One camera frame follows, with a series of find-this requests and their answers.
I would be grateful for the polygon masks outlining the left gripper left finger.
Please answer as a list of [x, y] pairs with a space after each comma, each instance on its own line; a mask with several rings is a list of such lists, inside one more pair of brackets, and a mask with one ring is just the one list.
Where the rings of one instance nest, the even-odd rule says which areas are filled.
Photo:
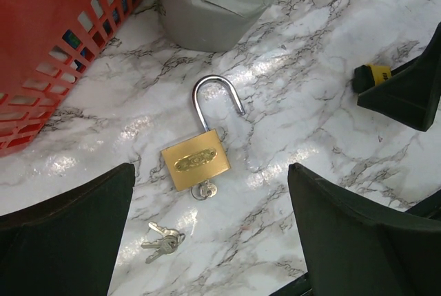
[[135, 167], [1, 216], [2, 295], [107, 295]]

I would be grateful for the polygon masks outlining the brass padlock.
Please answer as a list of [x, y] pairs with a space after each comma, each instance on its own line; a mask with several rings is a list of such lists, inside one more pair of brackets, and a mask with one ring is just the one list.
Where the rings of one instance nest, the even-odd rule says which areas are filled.
[[238, 114], [245, 115], [245, 108], [238, 93], [227, 78], [208, 75], [196, 82], [192, 90], [192, 103], [204, 132], [161, 151], [177, 191], [191, 189], [231, 169], [218, 133], [208, 127], [198, 102], [198, 92], [201, 87], [213, 82], [220, 83], [228, 91]]

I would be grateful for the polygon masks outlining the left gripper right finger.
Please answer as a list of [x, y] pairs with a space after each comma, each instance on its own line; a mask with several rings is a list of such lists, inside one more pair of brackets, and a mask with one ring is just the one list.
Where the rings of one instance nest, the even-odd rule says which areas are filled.
[[397, 211], [294, 163], [288, 186], [313, 295], [439, 295], [440, 194]]

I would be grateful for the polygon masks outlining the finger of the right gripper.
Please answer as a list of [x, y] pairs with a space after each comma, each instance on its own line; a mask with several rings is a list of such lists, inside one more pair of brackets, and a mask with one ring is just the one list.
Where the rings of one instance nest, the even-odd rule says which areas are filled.
[[421, 55], [396, 69], [392, 77], [357, 94], [357, 105], [418, 131], [427, 131], [440, 102], [440, 26]]

